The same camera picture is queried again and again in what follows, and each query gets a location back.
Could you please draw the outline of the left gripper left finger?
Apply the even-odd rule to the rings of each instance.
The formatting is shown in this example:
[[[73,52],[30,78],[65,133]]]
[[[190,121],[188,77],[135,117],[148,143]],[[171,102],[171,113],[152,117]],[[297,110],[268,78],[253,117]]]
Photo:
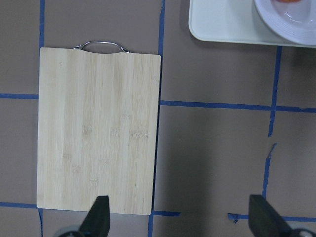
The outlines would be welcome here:
[[[81,237],[107,237],[110,230],[108,196],[98,196],[79,227]]]

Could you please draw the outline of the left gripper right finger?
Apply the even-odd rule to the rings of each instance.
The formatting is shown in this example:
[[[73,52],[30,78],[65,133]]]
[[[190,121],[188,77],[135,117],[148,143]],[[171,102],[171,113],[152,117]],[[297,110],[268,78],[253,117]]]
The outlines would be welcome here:
[[[250,195],[248,225],[255,237],[294,237],[295,232],[261,195]]]

